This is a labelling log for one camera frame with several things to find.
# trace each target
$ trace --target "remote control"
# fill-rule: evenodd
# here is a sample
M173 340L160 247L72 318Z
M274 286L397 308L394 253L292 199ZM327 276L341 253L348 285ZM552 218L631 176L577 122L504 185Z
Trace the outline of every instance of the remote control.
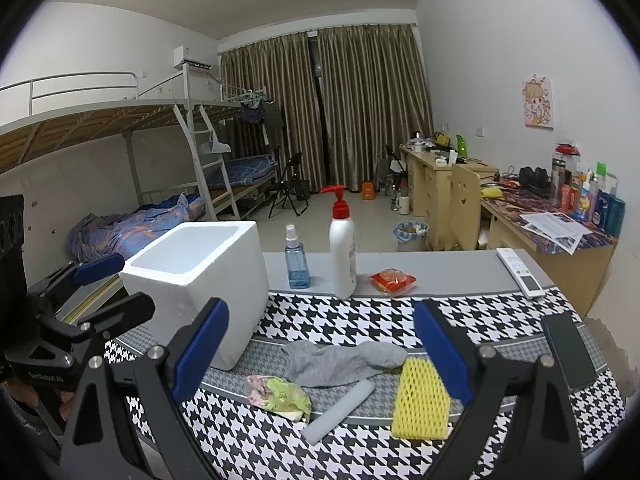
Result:
M522 293L532 300L545 295L545 290L540 286L538 280L533 277L533 274L527 269L527 266L516 254L516 251L509 248L496 249L498 256L507 267L507 270L516 280Z

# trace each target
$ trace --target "red food wrapper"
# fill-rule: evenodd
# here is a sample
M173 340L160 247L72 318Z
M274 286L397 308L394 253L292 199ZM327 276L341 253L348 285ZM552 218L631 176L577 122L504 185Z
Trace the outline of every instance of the red food wrapper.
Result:
M371 283L385 294L397 296L415 285L415 276L397 269L385 269L369 276Z

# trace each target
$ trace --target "orange container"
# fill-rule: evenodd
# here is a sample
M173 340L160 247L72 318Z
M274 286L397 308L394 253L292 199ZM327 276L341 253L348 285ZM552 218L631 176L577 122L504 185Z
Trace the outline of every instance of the orange container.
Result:
M362 183L362 199L373 200L376 197L376 191L373 187L373 182L366 181Z

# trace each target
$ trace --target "patterned desk mat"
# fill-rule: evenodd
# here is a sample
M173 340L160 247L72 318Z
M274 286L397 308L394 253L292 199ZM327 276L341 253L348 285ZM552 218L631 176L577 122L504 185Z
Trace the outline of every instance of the patterned desk mat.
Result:
M415 337L412 300L420 298L336 300L330 296L271 294L264 317L239 363L231 372L210 368L194 399L182 412L203 451L219 473L247 478L418 478L428 468L443 442L408 441L390 434L398 376L383 374L376 390L350 419L322 442L310 447L300 436L303 424L293 424L246 404L241 395L250 373L273 373L284 368L280 349L286 342L309 339L319 344L352 346L366 340L399 344L424 353ZM466 328L476 344L492 342L505 356L533 361L548 352L540 318L572 311L564 295L552 288L540 301L519 293L455 298L433 298L454 326ZM574 313L576 323L579 317ZM570 396L583 452L605 438L624 417L624 407L613 376L584 325L578 330L599 372L595 384ZM109 342L110 362L133 359L153 344L144 327ZM322 412L349 387L309 388L314 412ZM473 478L488 474L511 420L514 399L505 399ZM129 399L134 423L152 439L144 408ZM460 412L452 407L452 422Z

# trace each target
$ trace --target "gray table surface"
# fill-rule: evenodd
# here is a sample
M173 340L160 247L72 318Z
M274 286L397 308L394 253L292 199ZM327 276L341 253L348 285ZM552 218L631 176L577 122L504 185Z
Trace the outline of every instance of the gray table surface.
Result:
M553 286L545 271L524 249L518 256L543 288ZM269 276L269 288L274 292L292 292L287 277L284 253L263 253ZM332 294L331 254L306 255L311 272L311 287L297 290L300 294ZM419 253L357 253L358 283L354 296L382 297L369 283L369 276L387 268L402 270L415 276L417 285L410 296L456 296L516 292L518 285L511 277L496 251L423 251Z

